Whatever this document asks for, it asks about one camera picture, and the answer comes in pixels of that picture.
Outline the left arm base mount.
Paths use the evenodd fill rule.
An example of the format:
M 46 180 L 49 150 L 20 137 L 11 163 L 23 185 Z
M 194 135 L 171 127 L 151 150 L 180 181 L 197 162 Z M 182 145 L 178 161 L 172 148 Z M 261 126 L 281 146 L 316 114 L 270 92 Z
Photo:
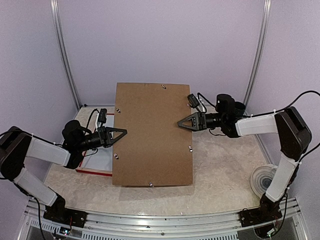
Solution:
M 71 208 L 53 209 L 46 208 L 43 218 L 71 227 L 84 228 L 88 213 Z

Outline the aluminium corner post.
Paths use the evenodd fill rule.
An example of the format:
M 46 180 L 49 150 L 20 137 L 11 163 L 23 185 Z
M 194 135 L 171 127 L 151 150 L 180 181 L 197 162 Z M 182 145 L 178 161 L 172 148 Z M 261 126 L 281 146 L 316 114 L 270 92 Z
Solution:
M 266 40 L 267 32 L 268 32 L 268 25 L 269 25 L 270 13 L 271 13 L 272 1 L 265 0 L 263 3 L 264 3 L 264 5 L 263 5 L 263 12 L 262 12 L 260 30 L 259 30 L 259 35 L 258 35 L 257 47 L 255 50 L 253 65 L 252 65 L 250 76 L 249 76 L 249 82 L 248 82 L 248 85 L 246 88 L 246 92 L 244 95 L 244 101 L 243 101 L 243 103 L 246 107 L 248 106 L 250 99 L 251 99 L 251 96 L 253 94 L 254 85 L 255 85 L 255 82 L 257 79 L 260 62 L 261 62 L 261 59 L 263 56 L 265 40 Z
M 74 105 L 77 110 L 80 110 L 82 107 L 82 103 L 76 88 L 76 84 L 73 78 L 70 61 L 67 54 L 67 48 L 64 41 L 64 34 L 63 34 L 63 28 L 62 28 L 62 21 L 60 17 L 60 11 L 59 11 L 59 3 L 57 0 L 50 0 L 50 8 L 51 8 L 51 14 L 53 18 L 53 25 L 55 29 L 55 34 L 57 38 L 57 44 L 60 52 L 60 57 L 62 61 L 62 65 L 64 68 L 64 72 L 66 75 L 67 83 L 70 88 L 71 97 L 73 99 Z

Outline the aluminium front rail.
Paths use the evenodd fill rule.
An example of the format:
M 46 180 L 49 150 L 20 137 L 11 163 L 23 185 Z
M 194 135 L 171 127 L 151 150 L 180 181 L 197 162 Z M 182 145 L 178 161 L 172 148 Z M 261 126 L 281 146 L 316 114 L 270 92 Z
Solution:
M 256 240 L 258 225 L 243 227 L 238 210 L 220 213 L 148 216 L 88 211 L 82 227 L 38 218 L 44 205 L 29 200 L 18 240 Z

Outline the autumn forest photo print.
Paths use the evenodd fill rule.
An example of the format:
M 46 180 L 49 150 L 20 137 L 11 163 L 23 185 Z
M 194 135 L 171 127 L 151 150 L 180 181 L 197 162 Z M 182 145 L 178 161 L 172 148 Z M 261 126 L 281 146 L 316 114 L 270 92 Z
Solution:
M 76 169 L 77 172 L 107 176 L 113 175 L 113 149 L 98 148 L 97 150 L 88 150 L 83 153 L 84 159 Z

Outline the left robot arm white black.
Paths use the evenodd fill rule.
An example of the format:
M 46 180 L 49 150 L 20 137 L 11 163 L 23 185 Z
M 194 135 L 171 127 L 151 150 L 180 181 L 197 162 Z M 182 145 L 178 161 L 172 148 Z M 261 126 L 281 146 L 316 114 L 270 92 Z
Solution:
M 63 223 L 70 218 L 65 199 L 28 171 L 25 160 L 33 159 L 76 169 L 84 159 L 84 152 L 110 148 L 127 133 L 126 129 L 103 125 L 92 132 L 81 126 L 79 121 L 71 120 L 62 130 L 62 145 L 57 145 L 12 126 L 0 135 L 0 174 L 26 195 L 42 202 L 46 212 Z

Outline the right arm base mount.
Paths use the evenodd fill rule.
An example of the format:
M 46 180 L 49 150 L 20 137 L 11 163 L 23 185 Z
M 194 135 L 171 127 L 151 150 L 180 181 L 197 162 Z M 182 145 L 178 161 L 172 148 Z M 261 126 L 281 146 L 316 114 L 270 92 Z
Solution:
M 264 214 L 258 207 L 252 209 L 244 208 L 238 213 L 238 215 L 243 228 L 274 221 L 282 218 L 283 216 L 280 210 Z

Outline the wooden photo frame red edge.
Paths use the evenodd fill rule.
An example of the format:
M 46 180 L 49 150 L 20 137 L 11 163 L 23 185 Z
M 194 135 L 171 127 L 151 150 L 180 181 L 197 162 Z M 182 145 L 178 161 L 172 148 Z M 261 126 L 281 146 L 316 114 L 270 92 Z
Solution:
M 96 132 L 96 127 L 101 125 L 98 122 L 98 110 L 94 111 L 90 122 L 88 124 L 88 129 L 93 132 Z M 114 126 L 114 113 L 106 114 L 106 123 L 105 127 Z M 113 175 L 113 147 L 100 147 L 94 150 L 88 150 L 83 153 L 84 159 L 79 164 L 79 167 L 76 168 L 76 171 L 79 173 L 93 174 L 99 176 L 112 177 Z

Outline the brown backing board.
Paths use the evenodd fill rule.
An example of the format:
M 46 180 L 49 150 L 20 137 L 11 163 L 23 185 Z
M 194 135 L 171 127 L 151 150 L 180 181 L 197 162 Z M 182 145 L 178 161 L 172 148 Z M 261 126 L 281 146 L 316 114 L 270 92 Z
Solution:
M 192 132 L 178 127 L 178 121 L 191 115 L 189 94 L 186 84 L 117 84 L 114 127 L 127 134 L 113 145 L 113 185 L 193 183 Z

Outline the dark green cup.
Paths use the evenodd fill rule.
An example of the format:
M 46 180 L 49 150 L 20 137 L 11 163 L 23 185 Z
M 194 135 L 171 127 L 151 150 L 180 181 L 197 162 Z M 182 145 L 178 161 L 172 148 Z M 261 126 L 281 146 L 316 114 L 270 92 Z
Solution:
M 245 114 L 246 106 L 239 101 L 234 103 L 234 115 L 235 116 L 243 116 Z

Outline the left aluminium corner post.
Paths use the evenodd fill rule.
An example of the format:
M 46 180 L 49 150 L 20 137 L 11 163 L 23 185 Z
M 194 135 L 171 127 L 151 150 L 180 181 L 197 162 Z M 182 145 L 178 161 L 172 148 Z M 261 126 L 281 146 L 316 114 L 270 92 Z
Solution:
M 53 25 L 55 29 L 55 34 L 57 38 L 57 44 L 60 52 L 60 57 L 62 61 L 62 65 L 64 68 L 64 72 L 66 75 L 67 83 L 70 88 L 71 97 L 73 99 L 74 105 L 77 110 L 80 110 L 82 107 L 82 103 L 76 88 L 76 84 L 73 78 L 70 61 L 67 54 L 67 48 L 64 41 L 64 34 L 63 34 L 63 28 L 62 28 L 62 21 L 60 17 L 60 11 L 59 11 L 59 3 L 57 0 L 50 0 L 50 8 L 51 8 L 51 14 L 53 18 Z

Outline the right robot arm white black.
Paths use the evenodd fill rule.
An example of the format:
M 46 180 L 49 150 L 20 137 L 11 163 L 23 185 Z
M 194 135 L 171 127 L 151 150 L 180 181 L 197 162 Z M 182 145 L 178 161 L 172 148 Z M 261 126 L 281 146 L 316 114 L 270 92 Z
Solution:
M 246 116 L 246 106 L 228 94 L 219 94 L 214 105 L 215 113 L 197 110 L 178 121 L 180 128 L 194 132 L 220 128 L 229 138 L 249 135 L 277 134 L 280 143 L 280 161 L 259 207 L 244 210 L 243 215 L 266 222 L 280 218 L 280 202 L 294 181 L 300 161 L 312 140 L 312 133 L 298 110 L 290 105 L 281 110 Z

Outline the right aluminium corner post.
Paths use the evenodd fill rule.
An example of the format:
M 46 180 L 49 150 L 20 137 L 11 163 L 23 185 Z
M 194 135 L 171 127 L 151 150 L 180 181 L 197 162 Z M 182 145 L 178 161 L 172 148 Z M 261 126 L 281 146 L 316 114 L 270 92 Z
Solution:
M 248 85 L 246 88 L 246 92 L 244 95 L 244 101 L 243 101 L 243 103 L 246 107 L 248 106 L 250 99 L 251 99 L 251 96 L 253 94 L 254 85 L 255 85 L 255 82 L 257 79 L 260 62 L 261 62 L 261 59 L 263 56 L 265 40 L 266 40 L 267 32 L 268 32 L 268 25 L 269 25 L 270 13 L 271 13 L 272 1 L 265 0 L 263 3 L 264 3 L 264 5 L 263 5 L 263 12 L 262 12 L 260 30 L 259 30 L 259 35 L 258 35 L 257 47 L 255 50 L 253 65 L 252 65 L 250 76 L 249 76 L 249 82 L 248 82 Z

